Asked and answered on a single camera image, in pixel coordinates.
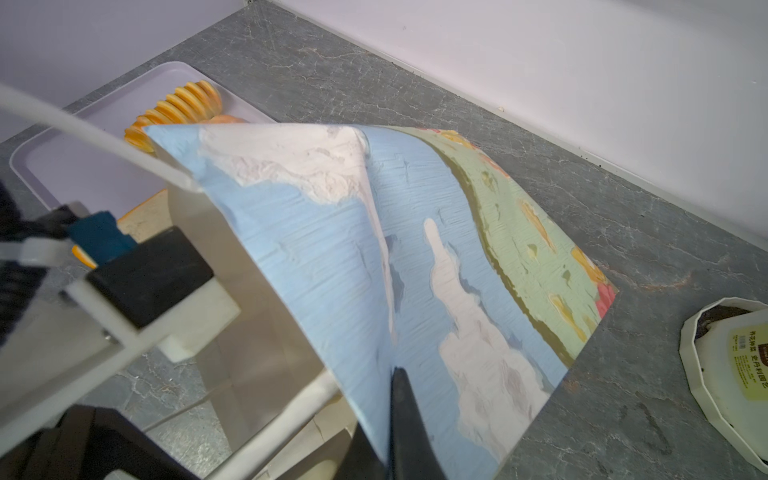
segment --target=lavender wall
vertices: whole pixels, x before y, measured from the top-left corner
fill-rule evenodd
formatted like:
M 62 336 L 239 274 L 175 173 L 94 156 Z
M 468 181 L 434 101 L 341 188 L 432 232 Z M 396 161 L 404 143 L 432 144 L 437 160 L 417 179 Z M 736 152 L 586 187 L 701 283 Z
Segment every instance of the lavender wall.
M 768 2 L 274 1 L 768 245 Z
M 4 0 L 0 81 L 65 106 L 243 7 L 243 0 Z M 29 126 L 0 112 L 0 141 Z

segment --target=white cable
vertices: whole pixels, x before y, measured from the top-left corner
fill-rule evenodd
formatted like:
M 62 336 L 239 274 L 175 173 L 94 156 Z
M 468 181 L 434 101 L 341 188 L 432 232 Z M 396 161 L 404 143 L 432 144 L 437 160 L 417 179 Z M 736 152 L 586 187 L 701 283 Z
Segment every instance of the white cable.
M 131 162 L 137 167 L 144 168 L 146 171 L 179 188 L 195 193 L 202 191 L 200 185 L 184 172 L 176 170 L 157 158 L 139 151 L 114 135 L 108 134 L 100 128 L 89 124 L 87 121 L 59 110 L 49 103 L 38 100 L 8 85 L 0 84 L 0 108 L 28 120 L 50 125 L 53 128 L 74 135 L 80 140 Z
M 304 387 L 272 422 L 213 470 L 206 480 L 251 480 L 339 391 L 328 370 Z

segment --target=gray marble countertop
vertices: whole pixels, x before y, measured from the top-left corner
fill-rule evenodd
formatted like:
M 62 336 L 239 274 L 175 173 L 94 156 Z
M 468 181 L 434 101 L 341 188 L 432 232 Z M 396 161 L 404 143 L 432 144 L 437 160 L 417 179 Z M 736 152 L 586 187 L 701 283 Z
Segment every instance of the gray marble countertop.
M 68 110 L 166 61 L 187 62 L 278 121 L 457 130 L 509 172 L 618 287 L 608 315 L 499 478 L 759 478 L 704 418 L 677 350 L 683 321 L 702 306 L 723 296 L 766 300 L 767 252 L 266 2 Z M 29 216 L 44 208 L 8 159 L 40 130 L 31 127 L 0 144 L 0 178 Z M 42 296 L 52 299 L 83 272 L 76 262 L 53 272 Z M 194 365 L 158 371 L 162 359 L 153 355 L 90 401 L 118 406 L 146 425 L 202 396 L 199 376 L 185 373 Z M 147 375 L 160 384 L 145 385 Z M 196 415 L 178 417 L 154 437 L 205 475 L 227 447 L 215 419 L 200 427 L 210 415 Z M 209 435 L 200 442 L 204 432 Z

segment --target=painting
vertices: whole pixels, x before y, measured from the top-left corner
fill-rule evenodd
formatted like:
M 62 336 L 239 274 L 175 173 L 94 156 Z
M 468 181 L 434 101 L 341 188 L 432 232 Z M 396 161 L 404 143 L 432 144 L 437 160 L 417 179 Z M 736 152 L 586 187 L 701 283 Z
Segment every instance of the painting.
M 616 289 L 454 131 L 147 127 L 187 168 L 333 372 L 376 454 L 406 369 L 451 479 L 491 478 Z

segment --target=product label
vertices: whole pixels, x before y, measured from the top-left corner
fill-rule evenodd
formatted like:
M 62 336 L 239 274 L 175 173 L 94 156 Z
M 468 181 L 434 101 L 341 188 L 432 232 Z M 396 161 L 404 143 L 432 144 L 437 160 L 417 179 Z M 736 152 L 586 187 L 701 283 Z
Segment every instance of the product label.
M 768 400 L 768 324 L 730 331 L 730 366 L 747 400 Z

